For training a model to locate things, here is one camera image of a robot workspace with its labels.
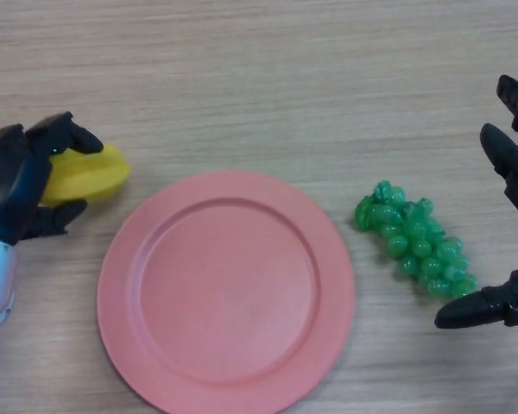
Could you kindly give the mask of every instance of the green grapes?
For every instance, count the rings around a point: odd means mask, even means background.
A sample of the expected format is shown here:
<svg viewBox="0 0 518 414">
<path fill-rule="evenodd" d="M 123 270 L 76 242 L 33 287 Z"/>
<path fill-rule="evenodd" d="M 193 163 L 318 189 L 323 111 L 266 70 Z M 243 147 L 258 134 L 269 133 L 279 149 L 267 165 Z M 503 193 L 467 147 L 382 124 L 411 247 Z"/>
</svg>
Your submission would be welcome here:
<svg viewBox="0 0 518 414">
<path fill-rule="evenodd" d="M 354 217 L 360 231 L 385 240 L 386 252 L 399 261 L 402 274 L 434 297 L 460 298 L 477 289 L 477 280 L 468 271 L 462 241 L 447 235 L 432 213 L 430 199 L 407 201 L 401 187 L 384 180 L 361 200 Z"/>
</svg>

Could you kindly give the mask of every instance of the black robot finger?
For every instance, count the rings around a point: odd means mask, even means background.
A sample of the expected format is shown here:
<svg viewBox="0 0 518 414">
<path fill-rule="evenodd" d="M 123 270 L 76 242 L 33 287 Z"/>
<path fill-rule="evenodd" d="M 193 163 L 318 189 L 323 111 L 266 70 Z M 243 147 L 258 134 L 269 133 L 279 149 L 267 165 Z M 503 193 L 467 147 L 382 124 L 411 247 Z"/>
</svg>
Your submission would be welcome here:
<svg viewBox="0 0 518 414">
<path fill-rule="evenodd" d="M 44 156 L 61 154 L 71 148 L 82 154 L 99 153 L 102 142 L 73 122 L 73 114 L 64 112 L 44 118 L 25 133 L 37 154 Z"/>
</svg>

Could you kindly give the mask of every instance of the grape bunch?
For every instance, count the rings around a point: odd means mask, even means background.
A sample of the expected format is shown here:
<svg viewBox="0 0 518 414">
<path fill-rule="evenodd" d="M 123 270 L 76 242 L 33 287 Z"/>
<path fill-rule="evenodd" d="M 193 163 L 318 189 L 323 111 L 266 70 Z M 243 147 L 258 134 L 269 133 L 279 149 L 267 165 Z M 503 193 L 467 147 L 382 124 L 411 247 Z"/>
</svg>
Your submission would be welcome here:
<svg viewBox="0 0 518 414">
<path fill-rule="evenodd" d="M 432 216 L 428 198 L 407 201 L 405 192 L 388 181 L 376 185 L 355 209 L 360 231 L 374 231 L 386 244 L 390 257 L 399 261 L 399 270 L 439 298 L 459 298 L 477 289 L 469 273 L 470 260 L 463 243 L 447 236 Z"/>
</svg>

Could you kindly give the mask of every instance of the wooden table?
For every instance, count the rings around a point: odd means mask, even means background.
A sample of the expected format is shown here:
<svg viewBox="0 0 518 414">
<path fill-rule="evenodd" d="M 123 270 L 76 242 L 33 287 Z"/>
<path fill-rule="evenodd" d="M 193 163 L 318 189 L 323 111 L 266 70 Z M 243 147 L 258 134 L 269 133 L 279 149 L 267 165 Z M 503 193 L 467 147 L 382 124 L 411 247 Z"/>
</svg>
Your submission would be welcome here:
<svg viewBox="0 0 518 414">
<path fill-rule="evenodd" d="M 356 271 L 347 348 L 288 413 L 518 413 L 518 328 L 436 330 L 439 304 L 347 224 L 391 179 L 433 200 L 483 285 L 507 279 L 518 213 L 478 140 L 485 122 L 510 132 L 502 73 L 518 78 L 518 1 L 0 0 L 0 127 L 70 110 L 133 168 L 69 236 L 20 245 L 0 414 L 156 412 L 102 348 L 100 264 L 148 196 L 227 167 L 311 195 Z"/>
</svg>

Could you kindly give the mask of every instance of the black robotic claw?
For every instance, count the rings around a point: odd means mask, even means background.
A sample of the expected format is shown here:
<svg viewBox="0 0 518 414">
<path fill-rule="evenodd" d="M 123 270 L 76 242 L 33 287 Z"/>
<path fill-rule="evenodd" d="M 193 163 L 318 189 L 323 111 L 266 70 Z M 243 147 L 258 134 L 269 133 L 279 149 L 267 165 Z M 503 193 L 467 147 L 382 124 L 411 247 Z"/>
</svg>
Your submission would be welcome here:
<svg viewBox="0 0 518 414">
<path fill-rule="evenodd" d="M 518 81 L 507 75 L 499 78 L 497 96 L 512 112 L 512 129 L 518 133 Z M 490 123 L 480 133 L 482 148 L 496 173 L 506 181 L 505 195 L 518 210 L 518 146 L 499 128 Z M 518 270 L 499 286 L 487 286 L 480 292 L 456 299 L 442 307 L 435 324 L 441 329 L 468 328 L 504 321 L 518 325 Z"/>
<path fill-rule="evenodd" d="M 73 114 L 64 112 L 44 118 L 25 133 L 35 152 L 49 156 L 71 148 L 82 154 L 99 153 L 102 142 L 92 133 L 73 122 Z"/>
<path fill-rule="evenodd" d="M 63 235 L 65 227 L 86 208 L 84 200 L 55 208 L 39 207 L 52 164 L 49 157 L 71 148 L 99 153 L 102 142 L 73 122 L 65 112 L 50 116 L 23 131 L 20 124 L 0 129 L 0 241 Z"/>
<path fill-rule="evenodd" d="M 56 207 L 38 207 L 21 240 L 67 234 L 66 226 L 85 211 L 87 202 L 75 200 Z"/>
<path fill-rule="evenodd" d="M 514 115 L 512 128 L 518 132 L 518 81 L 502 75 L 497 85 L 497 95 Z M 483 126 L 480 142 L 496 173 L 506 181 L 505 195 L 518 210 L 518 146 L 490 123 Z"/>
<path fill-rule="evenodd" d="M 480 292 L 456 299 L 443 306 L 435 324 L 441 329 L 459 329 L 504 321 L 518 325 L 518 270 L 499 286 L 487 286 Z"/>
</svg>

